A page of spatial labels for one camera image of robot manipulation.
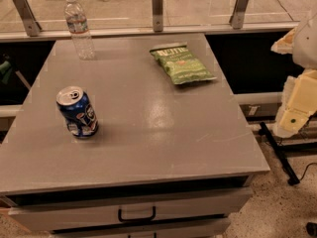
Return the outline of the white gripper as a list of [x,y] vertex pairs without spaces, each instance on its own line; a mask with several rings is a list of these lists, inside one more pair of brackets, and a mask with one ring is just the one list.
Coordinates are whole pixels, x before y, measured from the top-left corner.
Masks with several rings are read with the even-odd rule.
[[317,13],[310,12],[305,20],[274,42],[270,50],[291,54],[293,61],[305,69],[298,77],[289,76],[284,84],[273,133],[289,138],[299,132],[317,112]]

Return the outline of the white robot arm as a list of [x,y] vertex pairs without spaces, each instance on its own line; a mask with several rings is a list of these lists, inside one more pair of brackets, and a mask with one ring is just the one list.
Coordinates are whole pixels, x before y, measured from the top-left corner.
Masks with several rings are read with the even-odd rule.
[[276,136],[289,138],[317,112],[317,12],[309,12],[271,50],[281,55],[291,54],[293,62],[304,68],[297,77],[286,79],[273,125]]

